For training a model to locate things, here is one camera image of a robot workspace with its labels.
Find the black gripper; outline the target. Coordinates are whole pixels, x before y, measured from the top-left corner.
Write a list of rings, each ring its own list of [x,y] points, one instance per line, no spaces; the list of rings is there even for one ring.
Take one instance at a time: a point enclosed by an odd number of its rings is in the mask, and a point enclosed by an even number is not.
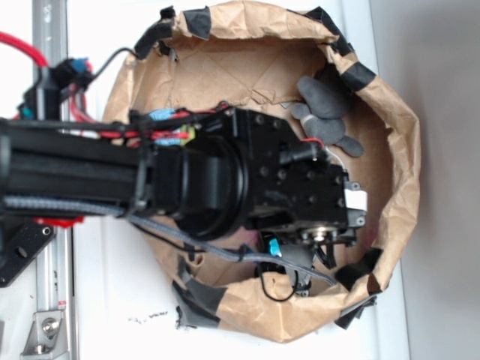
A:
[[[347,229],[337,229],[333,226],[320,226],[307,229],[297,235],[289,235],[279,232],[264,232],[262,234],[263,250],[274,257],[304,266],[314,270],[314,263],[318,260],[326,269],[332,270],[337,266],[335,258],[335,245],[356,244],[356,230],[366,224],[365,210],[349,209]],[[263,275],[266,272],[277,272],[288,275],[292,286],[292,294],[309,296],[312,286],[310,274],[287,268],[273,262],[259,262],[254,270],[254,276],[261,280],[265,290]]]

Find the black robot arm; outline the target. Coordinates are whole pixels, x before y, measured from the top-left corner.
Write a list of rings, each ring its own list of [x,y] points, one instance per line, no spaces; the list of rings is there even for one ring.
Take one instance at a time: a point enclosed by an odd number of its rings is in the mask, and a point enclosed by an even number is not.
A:
[[[37,220],[107,215],[213,252],[240,228],[335,266],[366,221],[359,184],[287,121],[228,107],[129,125],[1,122],[1,212]]]

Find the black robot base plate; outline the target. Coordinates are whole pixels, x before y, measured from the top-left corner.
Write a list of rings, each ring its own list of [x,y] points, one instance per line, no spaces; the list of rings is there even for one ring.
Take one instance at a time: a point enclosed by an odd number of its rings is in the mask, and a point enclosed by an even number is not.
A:
[[[9,287],[55,235],[52,226],[27,217],[1,219],[1,288]]]

